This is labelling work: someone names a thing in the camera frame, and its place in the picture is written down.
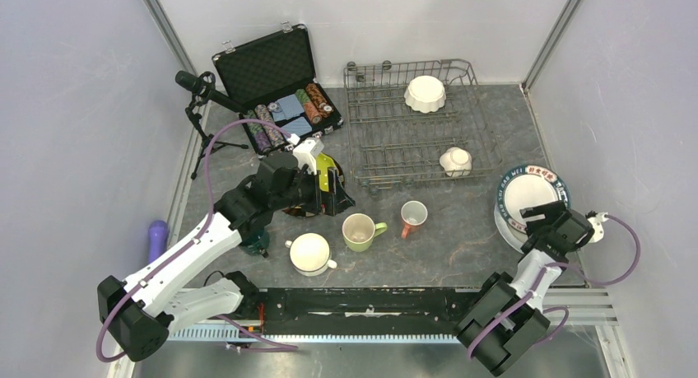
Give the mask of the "green scalloped plate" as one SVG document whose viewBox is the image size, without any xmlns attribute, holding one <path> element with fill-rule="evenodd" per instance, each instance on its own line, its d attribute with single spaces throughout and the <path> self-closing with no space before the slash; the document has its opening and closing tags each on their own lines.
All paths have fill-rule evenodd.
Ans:
<svg viewBox="0 0 698 378">
<path fill-rule="evenodd" d="M 336 168 L 334 159 L 324 153 L 319 153 L 316 158 L 316 175 L 319 177 L 319 188 L 323 192 L 329 192 L 329 175 L 330 168 Z"/>
</svg>

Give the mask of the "teal rimmed patterned plate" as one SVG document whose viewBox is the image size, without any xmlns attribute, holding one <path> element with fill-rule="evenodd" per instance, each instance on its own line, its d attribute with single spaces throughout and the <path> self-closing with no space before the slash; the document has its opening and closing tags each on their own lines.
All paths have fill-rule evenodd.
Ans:
<svg viewBox="0 0 698 378">
<path fill-rule="evenodd" d="M 495 212 L 512 230 L 523 234 L 525 221 L 520 210 L 555 201 L 571 206 L 565 181 L 545 166 L 525 164 L 511 168 L 501 178 L 496 188 Z"/>
</svg>

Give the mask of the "white plain plate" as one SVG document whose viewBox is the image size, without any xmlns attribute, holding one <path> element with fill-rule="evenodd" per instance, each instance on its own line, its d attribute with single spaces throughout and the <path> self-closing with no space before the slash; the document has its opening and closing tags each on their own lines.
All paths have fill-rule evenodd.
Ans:
<svg viewBox="0 0 698 378">
<path fill-rule="evenodd" d="M 520 231 L 511 226 L 501 215 L 497 206 L 494 206 L 493 216 L 495 219 L 496 228 L 502 239 L 511 246 L 516 252 L 521 255 L 525 254 L 523 250 L 524 243 L 528 240 L 526 231 Z"/>
</svg>

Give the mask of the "small white cup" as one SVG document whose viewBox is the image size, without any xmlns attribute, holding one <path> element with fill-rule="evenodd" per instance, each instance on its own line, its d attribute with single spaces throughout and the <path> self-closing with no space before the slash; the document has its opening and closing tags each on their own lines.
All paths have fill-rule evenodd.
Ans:
<svg viewBox="0 0 698 378">
<path fill-rule="evenodd" d="M 468 176 L 472 172 L 472 155 L 460 147 L 451 147 L 440 156 L 440 165 L 448 177 Z"/>
</svg>

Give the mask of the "white scalloped bowl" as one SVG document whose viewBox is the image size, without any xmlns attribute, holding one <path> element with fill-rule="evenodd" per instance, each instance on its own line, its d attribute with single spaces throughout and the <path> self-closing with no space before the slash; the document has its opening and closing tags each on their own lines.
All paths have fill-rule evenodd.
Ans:
<svg viewBox="0 0 698 378">
<path fill-rule="evenodd" d="M 445 106 L 444 83 L 437 77 L 419 76 L 412 79 L 404 93 L 406 105 L 416 112 L 433 113 Z"/>
</svg>

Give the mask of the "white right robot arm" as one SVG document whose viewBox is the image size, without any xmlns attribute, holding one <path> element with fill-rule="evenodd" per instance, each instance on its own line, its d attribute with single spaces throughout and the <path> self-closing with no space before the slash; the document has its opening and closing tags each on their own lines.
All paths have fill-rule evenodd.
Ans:
<svg viewBox="0 0 698 378">
<path fill-rule="evenodd" d="M 493 273 L 454 328 L 468 357 L 494 377 L 543 339 L 550 327 L 543 312 L 547 290 L 569 268 L 567 255 L 594 234 L 585 215 L 562 201 L 523 208 L 520 214 L 527 239 L 516 274 Z"/>
</svg>

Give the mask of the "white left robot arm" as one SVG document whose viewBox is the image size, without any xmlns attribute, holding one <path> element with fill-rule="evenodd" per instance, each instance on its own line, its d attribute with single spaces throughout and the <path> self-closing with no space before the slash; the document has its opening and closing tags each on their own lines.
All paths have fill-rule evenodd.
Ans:
<svg viewBox="0 0 698 378">
<path fill-rule="evenodd" d="M 213 201 L 204 218 L 155 261 L 120 280 L 97 287 L 102 327 L 95 347 L 102 362 L 142 361 L 173 331 L 214 315 L 249 318 L 258 295 L 243 287 L 243 274 L 191 292 L 182 289 L 225 252 L 252 240 L 277 211 L 336 216 L 355 206 L 344 172 L 324 153 L 274 152 L 256 173 Z"/>
</svg>

